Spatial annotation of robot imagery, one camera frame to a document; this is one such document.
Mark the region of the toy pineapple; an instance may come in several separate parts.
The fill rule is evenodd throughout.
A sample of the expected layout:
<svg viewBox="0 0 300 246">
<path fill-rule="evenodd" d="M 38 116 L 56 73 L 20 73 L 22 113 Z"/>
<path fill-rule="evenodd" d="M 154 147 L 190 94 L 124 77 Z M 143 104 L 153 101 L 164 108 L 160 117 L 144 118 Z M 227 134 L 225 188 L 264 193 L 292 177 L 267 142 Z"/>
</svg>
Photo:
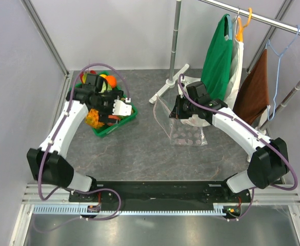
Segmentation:
<svg viewBox="0 0 300 246">
<path fill-rule="evenodd" d="M 85 123 L 94 129 L 100 129 L 105 124 L 100 122 L 98 111 L 91 109 L 85 117 Z"/>
</svg>

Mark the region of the peach fruit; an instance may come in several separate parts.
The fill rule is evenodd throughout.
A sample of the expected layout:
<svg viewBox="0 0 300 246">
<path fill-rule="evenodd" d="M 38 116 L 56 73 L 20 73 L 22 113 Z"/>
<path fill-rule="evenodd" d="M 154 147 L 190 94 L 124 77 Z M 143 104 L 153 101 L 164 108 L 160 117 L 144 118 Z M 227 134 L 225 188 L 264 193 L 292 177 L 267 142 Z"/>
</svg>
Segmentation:
<svg viewBox="0 0 300 246">
<path fill-rule="evenodd" d="M 120 122 L 120 120 L 121 120 L 121 118 L 119 116 L 109 115 L 107 125 L 112 126 L 112 125 L 118 124 Z"/>
</svg>

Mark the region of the clear zip top bag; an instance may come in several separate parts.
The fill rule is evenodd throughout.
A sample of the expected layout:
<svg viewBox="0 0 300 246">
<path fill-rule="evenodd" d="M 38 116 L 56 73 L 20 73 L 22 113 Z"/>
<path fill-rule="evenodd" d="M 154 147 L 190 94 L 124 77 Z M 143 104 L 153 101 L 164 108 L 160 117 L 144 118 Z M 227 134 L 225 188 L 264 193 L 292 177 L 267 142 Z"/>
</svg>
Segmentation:
<svg viewBox="0 0 300 246">
<path fill-rule="evenodd" d="M 173 106 L 162 97 L 155 95 L 153 116 L 175 146 L 205 146 L 208 144 L 203 127 L 191 126 L 184 120 L 169 118 Z"/>
</svg>

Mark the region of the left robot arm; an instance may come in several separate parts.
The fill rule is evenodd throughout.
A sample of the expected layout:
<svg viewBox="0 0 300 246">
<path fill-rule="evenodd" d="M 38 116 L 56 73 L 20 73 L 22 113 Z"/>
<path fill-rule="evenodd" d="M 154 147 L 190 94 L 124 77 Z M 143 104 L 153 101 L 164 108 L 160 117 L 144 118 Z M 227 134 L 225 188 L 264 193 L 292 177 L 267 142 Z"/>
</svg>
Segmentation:
<svg viewBox="0 0 300 246">
<path fill-rule="evenodd" d="M 80 123 L 90 110 L 97 110 L 102 121 L 111 121 L 113 115 L 130 115 L 132 106 L 123 101 L 123 97 L 123 91 L 118 89 L 101 93 L 74 88 L 68 92 L 63 111 L 49 135 L 38 148 L 27 152 L 27 161 L 37 181 L 39 195 L 42 195 L 42 185 L 49 184 L 79 191 L 86 201 L 97 198 L 96 180 L 78 173 L 66 161 L 67 152 Z"/>
</svg>

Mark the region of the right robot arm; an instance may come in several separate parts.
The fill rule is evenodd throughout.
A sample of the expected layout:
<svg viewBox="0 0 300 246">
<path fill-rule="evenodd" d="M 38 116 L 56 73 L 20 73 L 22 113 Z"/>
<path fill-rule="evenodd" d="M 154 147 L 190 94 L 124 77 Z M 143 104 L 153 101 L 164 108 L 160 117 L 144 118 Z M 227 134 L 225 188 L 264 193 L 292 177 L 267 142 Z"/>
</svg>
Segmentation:
<svg viewBox="0 0 300 246">
<path fill-rule="evenodd" d="M 231 202 L 239 192 L 250 189 L 265 189 L 286 175 L 288 167 L 287 145 L 281 138 L 271 139 L 240 119 L 228 105 L 218 99 L 211 99 L 205 85 L 194 82 L 175 99 L 169 115 L 176 120 L 198 116 L 210 125 L 222 130 L 250 156 L 247 170 L 225 180 L 221 188 L 223 200 Z"/>
</svg>

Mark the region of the green cabbage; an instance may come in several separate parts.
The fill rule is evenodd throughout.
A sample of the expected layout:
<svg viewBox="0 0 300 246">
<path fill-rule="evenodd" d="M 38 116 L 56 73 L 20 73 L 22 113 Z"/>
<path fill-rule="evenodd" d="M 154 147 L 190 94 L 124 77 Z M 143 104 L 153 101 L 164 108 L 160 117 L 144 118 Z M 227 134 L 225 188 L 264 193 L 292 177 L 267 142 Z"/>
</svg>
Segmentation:
<svg viewBox="0 0 300 246">
<path fill-rule="evenodd" d="M 103 82 L 103 85 L 102 85 L 102 89 L 101 89 L 101 93 L 104 93 L 106 91 L 112 91 L 112 87 L 110 86 L 110 84 L 105 80 Z"/>
</svg>

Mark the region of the orange fruit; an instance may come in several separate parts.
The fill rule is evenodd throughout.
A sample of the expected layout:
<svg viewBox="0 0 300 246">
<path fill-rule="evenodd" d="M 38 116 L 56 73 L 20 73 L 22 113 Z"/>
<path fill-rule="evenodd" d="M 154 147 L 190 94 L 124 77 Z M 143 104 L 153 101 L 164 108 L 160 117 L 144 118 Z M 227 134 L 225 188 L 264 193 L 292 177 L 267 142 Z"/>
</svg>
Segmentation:
<svg viewBox="0 0 300 246">
<path fill-rule="evenodd" d="M 117 86 L 117 79 L 113 75 L 108 75 L 105 79 L 112 89 Z"/>
</svg>

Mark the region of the green plastic tray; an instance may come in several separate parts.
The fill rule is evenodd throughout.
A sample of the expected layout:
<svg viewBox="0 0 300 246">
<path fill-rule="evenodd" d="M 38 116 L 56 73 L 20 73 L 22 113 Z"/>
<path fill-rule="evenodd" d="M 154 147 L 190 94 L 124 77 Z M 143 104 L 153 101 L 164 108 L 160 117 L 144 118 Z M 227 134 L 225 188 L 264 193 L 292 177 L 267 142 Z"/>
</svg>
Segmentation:
<svg viewBox="0 0 300 246">
<path fill-rule="evenodd" d="M 117 84 L 117 79 L 114 75 L 109 75 L 107 71 L 102 71 L 96 73 L 94 70 L 83 72 L 80 76 L 80 83 L 75 85 L 76 88 L 81 88 L 82 84 L 86 82 L 86 77 L 88 74 L 97 74 L 108 81 L 108 91 L 113 90 L 117 91 L 121 89 L 121 87 Z M 91 110 L 90 113 L 85 118 L 85 123 L 89 125 L 94 134 L 98 137 L 105 137 L 116 128 L 123 126 L 124 124 L 134 120 L 138 114 L 138 111 L 134 105 L 132 105 L 131 115 L 129 116 L 116 116 L 116 115 L 109 115 L 110 122 L 104 123 L 99 121 L 98 112 L 95 110 Z"/>
</svg>

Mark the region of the clothes rack stand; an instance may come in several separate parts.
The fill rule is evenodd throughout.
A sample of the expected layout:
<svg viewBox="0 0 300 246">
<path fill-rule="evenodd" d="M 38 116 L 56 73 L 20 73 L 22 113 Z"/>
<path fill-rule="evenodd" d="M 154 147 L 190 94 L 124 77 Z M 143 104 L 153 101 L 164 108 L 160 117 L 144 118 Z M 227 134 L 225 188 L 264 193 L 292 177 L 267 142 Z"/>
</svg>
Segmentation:
<svg viewBox="0 0 300 246">
<path fill-rule="evenodd" d="M 258 15 L 253 13 L 252 9 L 249 8 L 248 10 L 243 10 L 240 7 L 233 7 L 228 4 L 224 4 L 219 1 L 204 1 L 206 4 L 210 4 L 215 7 L 219 7 L 221 9 L 228 10 L 230 12 L 235 12 L 236 16 L 246 16 L 248 20 L 251 19 L 269 25 L 270 28 L 268 29 L 267 33 L 265 34 L 264 39 L 262 40 L 260 47 L 258 48 L 255 56 L 258 56 L 261 51 L 266 49 L 270 45 L 270 38 L 273 37 L 275 33 L 275 29 L 281 29 L 284 31 L 288 31 L 291 33 L 295 33 L 296 35 L 300 36 L 300 28 L 296 28 L 291 26 L 290 24 L 285 24 L 282 22 L 283 17 L 287 13 L 288 9 L 290 8 L 293 1 L 283 1 L 280 9 L 278 10 L 275 18 L 264 17 L 262 15 Z M 171 57 L 170 57 L 170 67 L 169 67 L 169 76 L 162 86 L 150 99 L 149 103 L 154 104 L 156 103 L 157 99 L 162 96 L 165 92 L 169 89 L 175 87 L 177 76 L 186 72 L 189 69 L 189 64 L 185 64 L 177 73 L 174 73 L 174 66 L 175 66 L 175 58 L 176 58 L 176 48 L 177 48 L 177 37 L 178 37 L 178 29 L 179 29 L 179 18 L 181 14 L 182 2 L 176 1 L 176 8 L 175 8 L 175 16 L 174 16 L 174 26 L 173 26 L 173 37 L 172 37 L 172 49 L 171 49 Z M 293 87 L 293 89 L 287 94 L 287 96 L 282 100 L 282 102 L 277 105 L 274 105 L 274 110 L 271 114 L 267 115 L 267 120 L 262 123 L 259 127 L 259 131 L 261 133 L 265 133 L 268 129 L 268 126 L 273 121 L 273 118 L 278 115 L 287 105 L 290 99 L 295 95 L 297 91 L 300 90 L 300 81 Z"/>
</svg>

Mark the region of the green shirt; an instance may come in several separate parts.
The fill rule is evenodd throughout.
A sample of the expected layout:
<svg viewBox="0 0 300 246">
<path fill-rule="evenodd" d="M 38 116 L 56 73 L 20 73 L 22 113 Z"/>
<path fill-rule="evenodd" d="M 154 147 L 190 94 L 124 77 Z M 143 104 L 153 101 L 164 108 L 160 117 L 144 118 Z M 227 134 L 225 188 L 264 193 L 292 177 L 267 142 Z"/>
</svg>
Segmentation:
<svg viewBox="0 0 300 246">
<path fill-rule="evenodd" d="M 201 76 L 201 81 L 212 99 L 223 100 L 227 91 L 233 50 L 232 38 L 231 17 L 225 14 L 217 24 Z"/>
</svg>

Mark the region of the white shirt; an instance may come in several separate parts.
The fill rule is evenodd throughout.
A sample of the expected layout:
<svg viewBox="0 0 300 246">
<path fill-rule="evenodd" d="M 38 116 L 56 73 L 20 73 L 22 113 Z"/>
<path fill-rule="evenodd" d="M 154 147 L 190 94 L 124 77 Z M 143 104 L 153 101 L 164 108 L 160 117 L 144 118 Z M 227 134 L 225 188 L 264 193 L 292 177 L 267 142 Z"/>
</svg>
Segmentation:
<svg viewBox="0 0 300 246">
<path fill-rule="evenodd" d="M 207 50 L 200 80 L 185 84 L 185 75 L 178 77 L 178 86 L 182 95 L 178 95 L 169 117 L 176 120 L 188 120 L 194 115 L 201 121 L 217 126 L 219 117 L 236 121 L 228 104 L 228 92 L 232 62 L 235 57 L 234 30 L 232 18 L 223 15 L 217 24 L 215 33 Z"/>
</svg>

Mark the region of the brown towel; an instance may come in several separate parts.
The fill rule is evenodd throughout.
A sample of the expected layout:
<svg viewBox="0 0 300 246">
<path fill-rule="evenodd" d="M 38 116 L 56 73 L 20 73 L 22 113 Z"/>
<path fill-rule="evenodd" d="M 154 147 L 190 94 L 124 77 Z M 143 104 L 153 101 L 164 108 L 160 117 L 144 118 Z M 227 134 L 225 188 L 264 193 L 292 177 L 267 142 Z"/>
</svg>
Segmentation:
<svg viewBox="0 0 300 246">
<path fill-rule="evenodd" d="M 251 125 L 268 105 L 267 50 L 265 49 L 239 89 L 233 112 Z"/>
</svg>

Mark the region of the orange hanger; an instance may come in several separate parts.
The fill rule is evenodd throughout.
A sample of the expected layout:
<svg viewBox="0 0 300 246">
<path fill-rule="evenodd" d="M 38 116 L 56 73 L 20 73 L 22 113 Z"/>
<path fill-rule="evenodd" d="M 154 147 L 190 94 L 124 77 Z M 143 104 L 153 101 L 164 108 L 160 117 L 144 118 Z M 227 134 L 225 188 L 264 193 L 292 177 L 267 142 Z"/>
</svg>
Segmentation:
<svg viewBox="0 0 300 246">
<path fill-rule="evenodd" d="M 239 16 L 239 14 L 237 14 L 237 17 L 236 17 L 236 22 L 238 24 L 238 31 L 235 35 L 235 38 L 238 42 L 243 42 L 244 29 L 250 24 L 250 21 L 251 21 L 251 18 L 252 18 L 252 8 L 248 8 L 248 10 L 249 10 L 248 20 L 244 25 L 242 23 L 242 19 Z"/>
</svg>

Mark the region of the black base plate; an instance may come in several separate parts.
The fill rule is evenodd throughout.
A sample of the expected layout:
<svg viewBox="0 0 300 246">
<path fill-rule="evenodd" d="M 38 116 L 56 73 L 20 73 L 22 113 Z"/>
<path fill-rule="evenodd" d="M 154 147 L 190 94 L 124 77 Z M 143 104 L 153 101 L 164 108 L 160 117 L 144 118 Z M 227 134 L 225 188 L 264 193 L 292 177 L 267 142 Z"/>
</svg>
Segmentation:
<svg viewBox="0 0 300 246">
<path fill-rule="evenodd" d="M 70 202 L 105 208 L 210 209 L 216 203 L 248 203 L 248 190 L 232 194 L 222 181 L 99 181 L 95 194 L 72 194 Z"/>
</svg>

